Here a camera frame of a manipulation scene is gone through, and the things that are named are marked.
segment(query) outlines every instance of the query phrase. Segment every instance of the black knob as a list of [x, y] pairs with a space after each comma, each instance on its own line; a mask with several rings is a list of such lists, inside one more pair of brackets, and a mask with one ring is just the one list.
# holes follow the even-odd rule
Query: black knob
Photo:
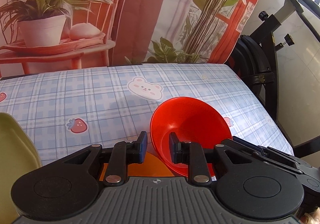
[[290, 36], [289, 34], [285, 35], [284, 40], [286, 41], [288, 46], [294, 45], [294, 41], [292, 39], [292, 36]]
[[259, 13], [259, 19], [262, 21], [265, 21], [269, 17], [268, 13], [266, 11], [262, 11]]

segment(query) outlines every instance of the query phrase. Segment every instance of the tablecloth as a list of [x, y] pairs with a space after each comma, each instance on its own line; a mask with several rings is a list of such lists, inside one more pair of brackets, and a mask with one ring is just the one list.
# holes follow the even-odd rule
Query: tablecloth
[[223, 64], [98, 67], [7, 79], [0, 81], [0, 112], [18, 121], [46, 165], [90, 144], [113, 147], [141, 131], [149, 137], [152, 113], [178, 96], [210, 104], [232, 135], [293, 154], [261, 103]]

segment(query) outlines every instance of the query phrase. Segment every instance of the white flower pot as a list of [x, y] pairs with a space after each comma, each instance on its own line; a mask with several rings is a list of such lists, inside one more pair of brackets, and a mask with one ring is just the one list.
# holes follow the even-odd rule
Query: white flower pot
[[18, 22], [26, 47], [50, 47], [60, 43], [65, 15]]

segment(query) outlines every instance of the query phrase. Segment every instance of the metal screw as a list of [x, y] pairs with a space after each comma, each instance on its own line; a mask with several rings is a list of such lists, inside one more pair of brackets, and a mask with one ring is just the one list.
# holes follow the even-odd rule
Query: metal screw
[[118, 183], [121, 181], [121, 177], [118, 175], [109, 175], [106, 177], [106, 181], [109, 183]]
[[199, 183], [208, 182], [210, 180], [210, 178], [206, 175], [196, 175], [193, 179]]

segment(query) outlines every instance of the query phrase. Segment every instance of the bowl rim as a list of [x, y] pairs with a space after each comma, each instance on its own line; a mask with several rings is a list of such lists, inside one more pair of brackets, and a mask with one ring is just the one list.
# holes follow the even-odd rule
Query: bowl rim
[[[152, 139], [152, 132], [151, 132], [152, 121], [153, 121], [154, 115], [156, 114], [156, 111], [158, 110], [158, 108], [159, 108], [162, 104], [164, 104], [165, 102], [167, 102], [167, 101], [169, 101], [169, 100], [179, 99], [179, 98], [190, 98], [190, 99], [198, 100], [198, 101], [200, 101], [200, 102], [202, 102], [202, 103], [205, 103], [207, 106], [210, 106], [210, 108], [214, 109], [222, 118], [223, 118], [223, 116], [222, 116], [214, 107], [212, 107], [210, 104], [208, 104], [208, 103], [206, 103], [206, 102], [204, 102], [204, 101], [202, 101], [202, 100], [199, 100], [199, 99], [197, 99], [197, 98], [188, 97], [188, 96], [178, 96], [178, 97], [173, 97], [173, 98], [170, 98], [170, 99], [168, 99], [168, 100], [165, 100], [165, 101], [164, 101], [163, 103], [161, 103], [161, 104], [155, 109], [155, 111], [153, 112], [153, 114], [152, 114], [152, 116], [151, 116], [151, 120], [150, 120], [150, 139], [151, 139], [151, 143], [152, 143], [152, 145], [153, 145], [153, 148], [155, 149], [155, 151], [157, 152], [157, 154], [158, 154], [158, 156], [159, 156], [159, 159], [160, 159], [170, 170], [172, 170], [173, 172], [175, 172], [175, 173], [177, 173], [177, 174], [180, 174], [180, 175], [182, 175], [182, 176], [188, 176], [188, 174], [185, 175], [185, 173], [182, 173], [180, 170], [175, 169], [172, 165], [168, 164], [165, 160], [162, 159], [162, 156], [161, 156], [160, 153], [159, 153], [159, 149], [158, 149], [158, 148], [155, 146], [155, 144], [154, 144], [154, 141], [153, 141], [153, 139]], [[228, 130], [229, 130], [229, 132], [230, 132], [230, 138], [232, 139], [232, 134], [231, 134], [231, 131], [230, 131], [230, 128], [229, 128], [229, 127], [228, 127]]]

